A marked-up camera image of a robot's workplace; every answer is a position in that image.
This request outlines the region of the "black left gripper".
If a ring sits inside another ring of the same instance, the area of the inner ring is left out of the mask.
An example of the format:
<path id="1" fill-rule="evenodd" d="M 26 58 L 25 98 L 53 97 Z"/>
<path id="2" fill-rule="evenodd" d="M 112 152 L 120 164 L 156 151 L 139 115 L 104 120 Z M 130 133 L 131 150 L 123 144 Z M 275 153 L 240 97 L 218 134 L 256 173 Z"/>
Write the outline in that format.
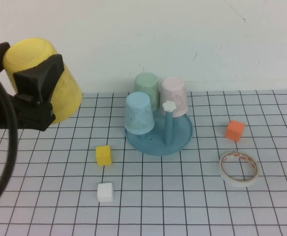
<path id="1" fill-rule="evenodd" d="M 3 57 L 10 48 L 0 43 L 0 73 Z M 50 103 L 55 87 L 64 72 L 62 55 L 55 54 L 35 67 L 13 73 L 17 95 L 11 101 L 17 117 L 18 129 L 45 131 L 56 119 Z"/>

